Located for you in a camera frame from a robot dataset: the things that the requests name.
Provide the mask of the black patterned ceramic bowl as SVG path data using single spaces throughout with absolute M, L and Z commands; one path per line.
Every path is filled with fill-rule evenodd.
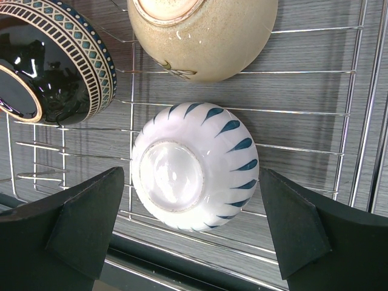
M 1 110 L 18 121 L 77 124 L 117 91 L 113 59 L 64 1 L 1 2 Z

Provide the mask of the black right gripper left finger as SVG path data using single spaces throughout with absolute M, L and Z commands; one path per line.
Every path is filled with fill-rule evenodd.
M 124 170 L 113 167 L 1 212 L 1 290 L 92 290 L 123 189 Z

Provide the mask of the beige floral ceramic bowl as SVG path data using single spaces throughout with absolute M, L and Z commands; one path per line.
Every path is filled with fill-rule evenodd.
M 275 25 L 278 1 L 127 1 L 145 52 L 191 82 L 218 82 L 250 65 Z

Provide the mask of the white blue-petal bowl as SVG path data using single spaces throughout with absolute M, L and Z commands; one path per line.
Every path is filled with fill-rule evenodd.
M 259 181 L 258 151 L 247 127 L 208 102 L 175 104 L 135 139 L 131 174 L 145 209 L 163 224 L 207 232 L 237 216 Z

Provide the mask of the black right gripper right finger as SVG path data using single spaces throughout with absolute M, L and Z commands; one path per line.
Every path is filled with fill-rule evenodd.
M 387 218 L 349 207 L 271 169 L 259 184 L 290 290 L 387 290 Z

